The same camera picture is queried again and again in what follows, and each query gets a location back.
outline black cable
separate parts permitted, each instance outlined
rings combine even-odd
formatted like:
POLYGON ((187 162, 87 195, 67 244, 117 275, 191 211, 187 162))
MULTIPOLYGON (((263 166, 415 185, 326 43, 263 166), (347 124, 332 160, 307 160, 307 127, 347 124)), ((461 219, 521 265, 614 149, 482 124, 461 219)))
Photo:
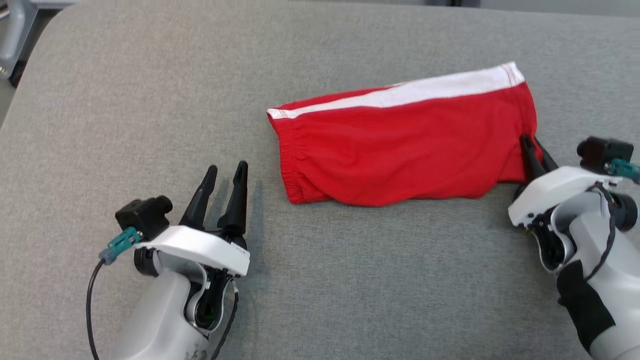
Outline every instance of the black cable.
POLYGON ((91 274, 91 279, 89 280, 89 287, 86 289, 86 332, 89 335, 89 347, 91 347, 91 354, 93 355, 93 360, 100 360, 98 358, 98 352, 95 349, 95 342, 93 341, 93 327, 91 326, 91 295, 93 293, 93 283, 95 282, 95 277, 98 275, 98 271, 104 265, 104 259, 101 259, 98 265, 96 265, 93 270, 93 274, 91 274))
POLYGON ((595 185, 587 189, 587 191, 591 191, 595 188, 598 188, 602 192, 602 195, 604 195, 605 199, 607 199, 607 205, 609 207, 609 236, 607 237, 607 247, 604 252, 602 252, 600 261, 598 262, 596 267, 593 268, 591 273, 584 278, 585 281, 589 281, 598 272, 598 270, 602 268, 602 265, 604 265, 604 262, 609 257, 609 253, 613 248, 613 241, 616 239, 616 204, 611 198, 611 195, 609 195, 609 192, 604 188, 604 186, 602 186, 602 183, 595 183, 595 185))
POLYGON ((238 310, 239 296, 238 296, 238 291, 235 285, 234 285, 234 289, 236 289, 236 298, 234 299, 234 309, 231 310, 231 316, 229 317, 227 328, 225 329, 225 332, 222 333, 222 338, 220 338, 220 342, 216 347, 216 351, 213 352, 213 355, 211 356, 211 360, 215 360, 218 357, 218 354, 220 354, 220 349, 222 348, 222 345, 225 343, 225 340, 227 339, 229 330, 231 330, 231 324, 234 322, 234 319, 236 318, 236 311, 238 310))

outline red fabric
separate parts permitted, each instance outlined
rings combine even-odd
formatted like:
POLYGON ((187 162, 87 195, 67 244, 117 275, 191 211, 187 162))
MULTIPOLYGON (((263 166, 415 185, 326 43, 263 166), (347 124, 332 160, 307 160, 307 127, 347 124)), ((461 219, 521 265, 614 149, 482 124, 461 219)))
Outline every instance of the red fabric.
MULTIPOLYGON (((377 90, 326 95, 278 109, 377 90)), ((498 182, 525 179, 518 141, 522 134, 536 133, 526 83, 389 108, 356 106, 294 119, 268 116, 294 204, 335 199, 384 206, 411 198, 478 198, 498 182)))

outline gray cushion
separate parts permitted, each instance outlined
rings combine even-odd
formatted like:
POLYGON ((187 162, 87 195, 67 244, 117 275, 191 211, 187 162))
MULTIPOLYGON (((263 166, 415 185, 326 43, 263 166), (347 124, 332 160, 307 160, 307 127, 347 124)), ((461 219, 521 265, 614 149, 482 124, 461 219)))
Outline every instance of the gray cushion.
MULTIPOLYGON (((0 129, 2 358, 89 359, 84 295, 118 233, 114 212, 164 194, 175 223, 216 164, 213 226, 246 160, 252 262, 221 359, 588 359, 534 242, 509 223, 515 185, 480 200, 294 206, 265 111, 515 60, 540 140, 576 165, 589 135, 640 138, 637 25, 335 3, 94 1, 63 11, 0 129)), ((622 190, 639 198, 637 187, 622 190)), ((638 245, 638 232, 629 237, 638 245)), ((101 358, 150 281, 131 254, 100 273, 101 358)))

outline floor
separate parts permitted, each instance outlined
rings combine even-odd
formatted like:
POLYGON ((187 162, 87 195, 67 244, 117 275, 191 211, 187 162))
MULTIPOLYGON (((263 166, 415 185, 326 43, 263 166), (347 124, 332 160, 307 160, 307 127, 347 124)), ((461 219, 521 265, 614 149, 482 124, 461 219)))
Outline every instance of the floor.
MULTIPOLYGON (((329 1, 359 1, 363 3, 395 3, 395 4, 431 4, 444 5, 450 0, 329 0, 329 1)), ((638 0, 463 0, 464 6, 529 11, 529 12, 557 12, 580 13, 586 15, 612 15, 640 17, 640 1, 638 0)), ((41 12, 36 25, 36 36, 45 28, 48 21, 55 15, 54 12, 41 12)), ((0 20, 0 42, 4 39, 7 28, 7 19, 0 20)), ((24 56, 31 52, 35 41, 28 44, 24 56)), ((9 110, 15 89, 8 81, 0 81, 0 127, 4 122, 4 116, 9 110)))

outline gray upholstered table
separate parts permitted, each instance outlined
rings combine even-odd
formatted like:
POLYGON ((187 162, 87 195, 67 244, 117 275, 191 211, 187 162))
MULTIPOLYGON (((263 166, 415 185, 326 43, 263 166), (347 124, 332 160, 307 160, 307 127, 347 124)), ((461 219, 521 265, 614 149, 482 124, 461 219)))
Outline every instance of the gray upholstered table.
MULTIPOLYGON (((250 274, 224 359, 587 359, 537 248, 480 200, 288 203, 265 116, 285 102, 510 60, 562 164, 589 135, 636 142, 637 19, 335 3, 120 3, 60 13, 0 129, 2 358, 86 360, 84 292, 114 212, 165 194, 177 221, 206 167, 211 220, 250 164, 250 274)), ((640 197, 637 188, 623 188, 640 197)), ((629 238, 639 245, 638 232, 629 238)), ((98 351, 150 282, 99 276, 98 351)))

